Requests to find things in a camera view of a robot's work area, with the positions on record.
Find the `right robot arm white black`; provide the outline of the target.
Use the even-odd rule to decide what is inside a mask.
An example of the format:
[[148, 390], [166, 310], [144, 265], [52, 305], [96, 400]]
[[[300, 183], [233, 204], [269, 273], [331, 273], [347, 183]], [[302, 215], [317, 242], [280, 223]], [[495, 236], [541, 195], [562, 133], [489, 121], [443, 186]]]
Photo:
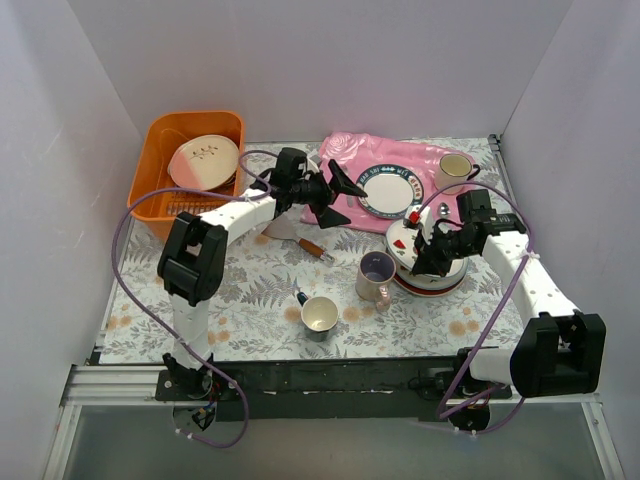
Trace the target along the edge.
[[458, 221], [442, 230], [427, 205], [404, 217], [416, 233], [414, 275], [444, 276], [456, 260], [482, 257], [499, 277], [503, 298], [521, 316], [523, 331], [511, 350], [479, 344], [452, 373], [454, 389], [475, 397], [493, 384], [525, 398], [592, 393], [604, 353], [606, 326], [579, 310], [557, 287], [533, 250], [533, 235], [515, 212], [499, 213], [485, 189], [456, 198]]

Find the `watermelon plate blue rim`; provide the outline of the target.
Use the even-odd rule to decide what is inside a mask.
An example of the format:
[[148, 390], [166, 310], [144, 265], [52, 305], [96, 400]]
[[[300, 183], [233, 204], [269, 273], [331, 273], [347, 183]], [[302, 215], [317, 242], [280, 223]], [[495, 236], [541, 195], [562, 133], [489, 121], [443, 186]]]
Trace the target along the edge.
[[418, 258], [415, 248], [416, 238], [421, 234], [424, 241], [429, 243], [433, 235], [433, 227], [432, 219], [427, 221], [427, 229], [424, 229], [422, 224], [419, 224], [417, 229], [409, 228], [405, 225], [404, 219], [393, 222], [385, 233], [385, 245], [389, 254], [401, 267], [411, 271]]

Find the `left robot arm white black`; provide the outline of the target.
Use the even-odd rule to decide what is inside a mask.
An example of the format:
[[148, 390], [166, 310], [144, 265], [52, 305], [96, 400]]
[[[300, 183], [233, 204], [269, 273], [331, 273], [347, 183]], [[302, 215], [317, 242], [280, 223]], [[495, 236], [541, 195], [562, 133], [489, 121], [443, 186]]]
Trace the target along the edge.
[[341, 194], [367, 194], [336, 160], [328, 166], [329, 179], [304, 152], [284, 148], [275, 166], [258, 174], [242, 196], [202, 215], [176, 216], [158, 264], [173, 309], [174, 348], [163, 363], [188, 398], [200, 400], [212, 390], [213, 377], [204, 364], [212, 360], [209, 303], [223, 280], [227, 247], [294, 205], [307, 205], [322, 229], [351, 223], [331, 206]]

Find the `pink cream round plate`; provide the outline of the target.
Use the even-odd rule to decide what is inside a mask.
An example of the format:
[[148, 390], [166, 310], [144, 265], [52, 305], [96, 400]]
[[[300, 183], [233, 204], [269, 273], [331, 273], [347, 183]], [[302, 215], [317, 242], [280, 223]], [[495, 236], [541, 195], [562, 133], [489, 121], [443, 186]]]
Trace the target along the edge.
[[213, 190], [236, 172], [240, 151], [229, 138], [203, 135], [181, 145], [173, 154], [167, 171], [181, 188]]

